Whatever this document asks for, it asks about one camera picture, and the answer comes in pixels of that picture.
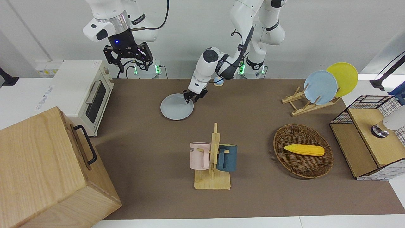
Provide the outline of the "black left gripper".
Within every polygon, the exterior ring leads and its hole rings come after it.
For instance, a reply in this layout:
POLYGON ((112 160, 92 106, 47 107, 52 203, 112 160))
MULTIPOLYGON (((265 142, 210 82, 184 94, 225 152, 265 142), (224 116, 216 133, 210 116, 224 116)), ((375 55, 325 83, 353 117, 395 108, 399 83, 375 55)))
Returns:
POLYGON ((208 93, 207 89, 203 89, 200 94, 197 94, 191 90, 189 91, 184 91, 184 99, 186 101, 186 103, 188 104, 190 102, 190 100, 195 97, 195 102, 198 101, 198 99, 203 98, 206 94, 208 93))

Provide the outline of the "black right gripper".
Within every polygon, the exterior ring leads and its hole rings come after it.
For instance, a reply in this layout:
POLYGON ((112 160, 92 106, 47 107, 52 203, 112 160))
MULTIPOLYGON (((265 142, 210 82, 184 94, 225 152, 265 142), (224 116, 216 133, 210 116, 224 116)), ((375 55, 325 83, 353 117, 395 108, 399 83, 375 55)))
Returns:
POLYGON ((110 45, 104 47, 104 54, 109 64, 119 67, 120 72, 124 72, 124 66, 121 63, 122 58, 136 58, 136 65, 141 70, 148 70, 153 63, 153 55, 146 42, 139 45, 134 40, 132 32, 126 30, 108 38, 110 45))

